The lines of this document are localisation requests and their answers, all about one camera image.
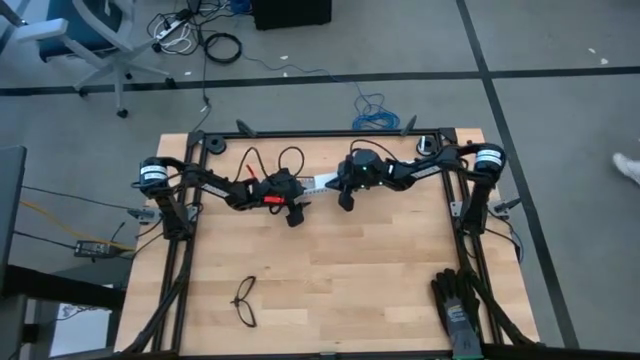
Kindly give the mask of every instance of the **power strip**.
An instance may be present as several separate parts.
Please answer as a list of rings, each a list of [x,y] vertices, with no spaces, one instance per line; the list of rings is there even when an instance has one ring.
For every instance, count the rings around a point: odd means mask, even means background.
[[[174,20],[173,23],[171,23],[171,26],[166,29],[166,30],[162,30],[157,36],[156,36],[156,40],[158,41],[162,41],[162,39],[166,38],[167,36],[171,35],[172,32],[174,32],[177,28],[179,28],[180,26],[182,26],[187,20]]]

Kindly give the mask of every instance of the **blue cable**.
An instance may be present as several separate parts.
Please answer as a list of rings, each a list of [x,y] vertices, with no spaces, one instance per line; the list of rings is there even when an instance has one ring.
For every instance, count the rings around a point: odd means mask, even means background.
[[[362,92],[362,89],[360,88],[360,85],[355,81],[340,80],[331,75],[329,70],[326,69],[305,70],[294,64],[285,64],[279,67],[271,67],[260,59],[247,56],[244,51],[242,52],[242,57],[249,61],[257,62],[271,71],[280,71],[286,68],[293,68],[304,74],[313,74],[319,72],[328,75],[331,80],[337,83],[354,84],[356,86],[356,89],[358,89],[359,95],[353,102],[353,107],[358,112],[358,116],[356,116],[356,118],[353,120],[353,123],[351,124],[353,129],[397,129],[400,125],[400,118],[398,117],[398,115],[387,110],[383,106],[385,100],[383,94],[364,94]],[[374,103],[372,100],[373,98],[378,98],[380,102]]]

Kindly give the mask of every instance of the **white sneaker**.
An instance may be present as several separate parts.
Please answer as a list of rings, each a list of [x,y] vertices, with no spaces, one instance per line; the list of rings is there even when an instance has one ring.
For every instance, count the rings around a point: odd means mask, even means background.
[[[620,153],[615,153],[613,154],[613,164],[622,174],[640,185],[640,161],[633,161]]]

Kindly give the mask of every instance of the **glove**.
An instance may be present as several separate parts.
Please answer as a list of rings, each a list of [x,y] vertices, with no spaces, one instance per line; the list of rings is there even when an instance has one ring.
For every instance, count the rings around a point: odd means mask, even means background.
[[[465,281],[464,274],[445,269],[431,280],[431,289],[440,322],[449,334],[453,358],[484,359],[477,332],[480,302]]]

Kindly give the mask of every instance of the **black box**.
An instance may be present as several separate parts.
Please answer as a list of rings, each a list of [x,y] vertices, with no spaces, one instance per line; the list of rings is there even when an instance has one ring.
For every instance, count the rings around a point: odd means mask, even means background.
[[[256,29],[322,25],[331,22],[332,0],[251,0]]]

